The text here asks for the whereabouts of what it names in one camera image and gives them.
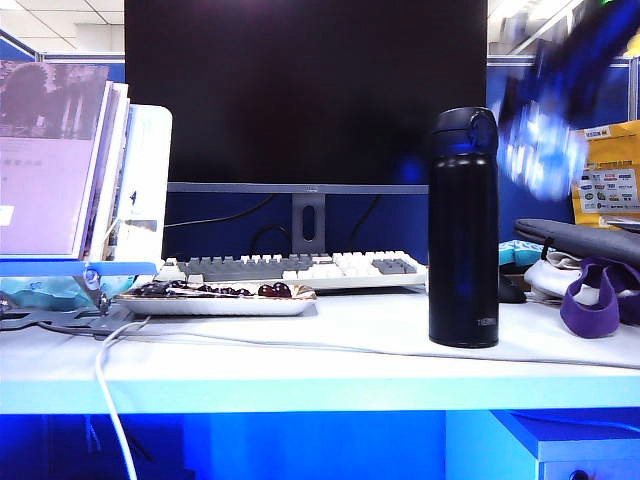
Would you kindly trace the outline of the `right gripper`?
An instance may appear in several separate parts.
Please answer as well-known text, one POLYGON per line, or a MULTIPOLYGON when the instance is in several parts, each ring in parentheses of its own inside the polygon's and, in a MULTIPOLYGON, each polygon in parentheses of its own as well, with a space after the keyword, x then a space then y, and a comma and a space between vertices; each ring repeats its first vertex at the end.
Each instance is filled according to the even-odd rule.
POLYGON ((593 109, 609 62, 610 49, 601 39, 567 39, 563 43, 543 40, 525 73, 507 79, 499 128, 513 126, 526 107, 544 102, 552 113, 574 122, 593 109))

